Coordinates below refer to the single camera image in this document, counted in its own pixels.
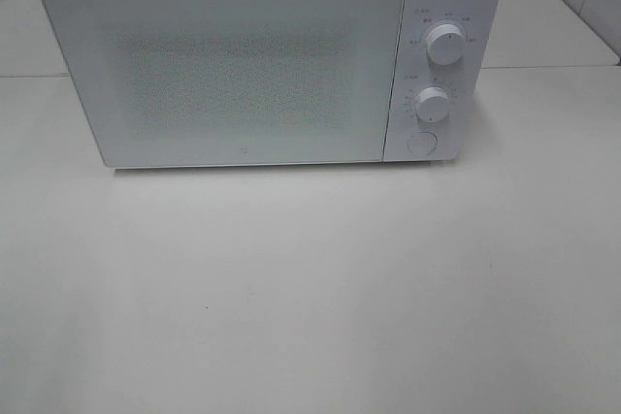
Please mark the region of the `round white door button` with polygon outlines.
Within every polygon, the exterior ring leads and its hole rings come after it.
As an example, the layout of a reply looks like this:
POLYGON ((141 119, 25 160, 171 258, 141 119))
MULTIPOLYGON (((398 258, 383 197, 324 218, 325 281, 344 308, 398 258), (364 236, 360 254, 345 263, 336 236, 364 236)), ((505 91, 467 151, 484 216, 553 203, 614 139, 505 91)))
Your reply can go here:
POLYGON ((438 138, 431 132, 418 132, 408 141, 408 149, 414 160, 427 160, 438 145, 438 138))

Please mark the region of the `white control knob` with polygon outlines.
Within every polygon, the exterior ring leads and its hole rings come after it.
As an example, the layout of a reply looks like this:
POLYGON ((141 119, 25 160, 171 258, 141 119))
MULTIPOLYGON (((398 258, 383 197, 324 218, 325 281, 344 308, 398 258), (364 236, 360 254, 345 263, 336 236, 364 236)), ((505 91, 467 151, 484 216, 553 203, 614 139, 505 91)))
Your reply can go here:
POLYGON ((459 61, 464 54, 466 41, 466 30, 454 20, 442 20, 432 24, 423 37, 429 59, 441 66, 459 61))
POLYGON ((449 95, 440 87, 427 87, 414 98, 416 115, 425 123, 436 123, 446 118, 450 104, 449 95))

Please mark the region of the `white microwave door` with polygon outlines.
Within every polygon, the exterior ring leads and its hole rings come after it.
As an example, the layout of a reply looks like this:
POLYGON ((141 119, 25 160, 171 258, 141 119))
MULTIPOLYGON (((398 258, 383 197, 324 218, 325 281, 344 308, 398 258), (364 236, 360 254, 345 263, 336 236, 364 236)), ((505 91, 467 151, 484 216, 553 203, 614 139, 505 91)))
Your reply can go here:
POLYGON ((403 0, 43 0, 105 165, 381 159, 403 0))

